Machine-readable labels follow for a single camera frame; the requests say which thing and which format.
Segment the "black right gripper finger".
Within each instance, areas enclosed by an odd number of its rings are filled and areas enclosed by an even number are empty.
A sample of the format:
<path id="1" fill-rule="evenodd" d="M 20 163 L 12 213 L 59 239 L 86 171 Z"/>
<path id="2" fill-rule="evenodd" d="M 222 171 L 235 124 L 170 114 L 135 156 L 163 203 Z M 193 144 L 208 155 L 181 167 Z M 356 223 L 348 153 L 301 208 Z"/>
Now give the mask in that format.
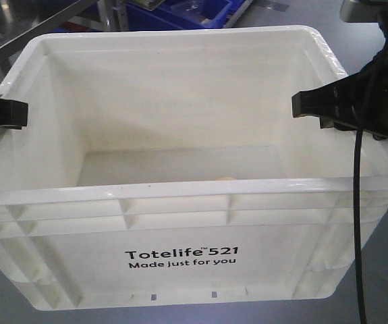
<path id="1" fill-rule="evenodd" d="M 299 91 L 292 96 L 292 115 L 297 117 L 358 118 L 360 81 L 353 74 L 313 90 Z"/>
<path id="2" fill-rule="evenodd" d="M 331 119 L 328 117 L 319 117 L 320 128 L 335 128 L 337 130 L 357 130 L 358 121 L 352 117 Z"/>

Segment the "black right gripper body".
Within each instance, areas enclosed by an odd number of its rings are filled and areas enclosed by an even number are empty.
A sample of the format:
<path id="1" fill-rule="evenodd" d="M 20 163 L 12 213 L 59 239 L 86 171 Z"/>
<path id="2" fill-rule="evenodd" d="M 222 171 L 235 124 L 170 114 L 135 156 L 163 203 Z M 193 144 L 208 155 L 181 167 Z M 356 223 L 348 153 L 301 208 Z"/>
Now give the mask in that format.
<path id="1" fill-rule="evenodd" d="M 388 43 L 356 74 L 357 131 L 388 139 Z"/>

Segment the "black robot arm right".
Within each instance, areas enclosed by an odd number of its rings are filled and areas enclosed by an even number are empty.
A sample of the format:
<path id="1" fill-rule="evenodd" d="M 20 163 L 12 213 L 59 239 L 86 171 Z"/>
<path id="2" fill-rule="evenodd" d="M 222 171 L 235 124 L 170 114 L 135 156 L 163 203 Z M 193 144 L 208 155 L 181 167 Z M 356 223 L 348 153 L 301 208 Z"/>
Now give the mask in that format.
<path id="1" fill-rule="evenodd" d="M 376 23 L 383 48 L 358 73 L 292 97 L 294 117 L 313 116 L 321 128 L 357 130 L 364 116 L 364 131 L 388 138 L 388 1 L 344 1 L 340 18 L 348 23 Z"/>

